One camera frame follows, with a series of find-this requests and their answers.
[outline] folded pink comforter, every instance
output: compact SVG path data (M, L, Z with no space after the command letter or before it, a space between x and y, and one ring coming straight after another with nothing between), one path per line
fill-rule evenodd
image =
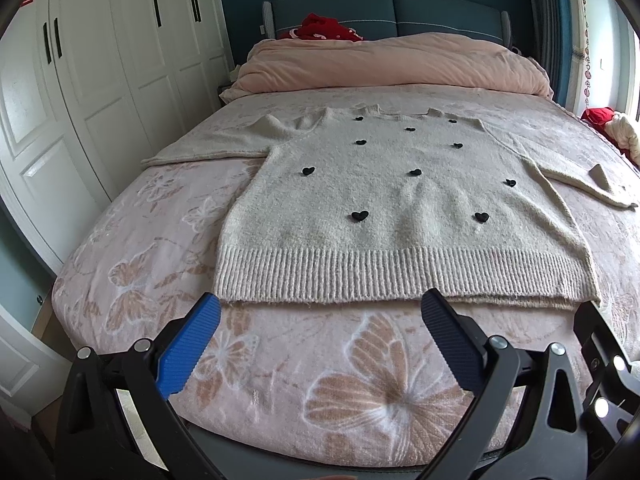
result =
M553 95L548 76L533 59L489 41L428 32L357 43L264 40L253 47L222 98L231 102L263 92L412 83Z

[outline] pink floral bedsheet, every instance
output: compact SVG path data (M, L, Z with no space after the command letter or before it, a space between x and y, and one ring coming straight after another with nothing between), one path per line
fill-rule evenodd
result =
M293 118L309 108L380 104L477 116L561 150L586 167L600 162L640 197L640 178L593 131L544 98L407 85L258 94L234 101L197 128ZM155 337L210 289L216 241L233 201L261 159L229 158L149 168L104 212L65 264L53 305L77 346L127 349ZM608 208L554 183L583 230L603 291L601 311L632 360L640 360L640 212ZM561 341L581 389L590 382L572 315L552 309L455 305L488 334L544 349ZM233 304L185 389L179 415L252 446L351 466L427 463L470 402L420 319L417 301ZM506 439L514 396L492 445Z

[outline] red cloth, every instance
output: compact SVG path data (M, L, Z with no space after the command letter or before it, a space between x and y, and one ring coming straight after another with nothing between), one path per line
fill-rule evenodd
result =
M607 139L611 144L613 144L620 153L626 156L629 160L631 160L631 153L629 150L623 150L618 146L618 142L616 139L611 137L607 131L604 129L604 125L607 124L610 120L613 119L614 111L611 108L587 108L582 114L581 119L583 121L587 121L594 130L596 130L599 134L601 134L605 139Z
M324 18L314 13L309 14L300 28L292 28L283 32L280 39L298 38L299 40L348 40L362 41L352 28L343 27L335 18Z

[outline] white wardrobe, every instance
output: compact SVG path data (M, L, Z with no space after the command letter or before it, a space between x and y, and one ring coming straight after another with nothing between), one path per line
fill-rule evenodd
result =
M0 196L54 272L220 107L227 60L220 0L25 0L0 40Z

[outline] ribbed hem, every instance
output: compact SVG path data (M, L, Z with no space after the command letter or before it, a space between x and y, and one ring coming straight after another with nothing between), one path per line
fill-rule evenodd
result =
M213 292L227 301L412 300L436 287L452 301L571 308L599 300L593 266L555 254L412 247L389 251L222 245Z

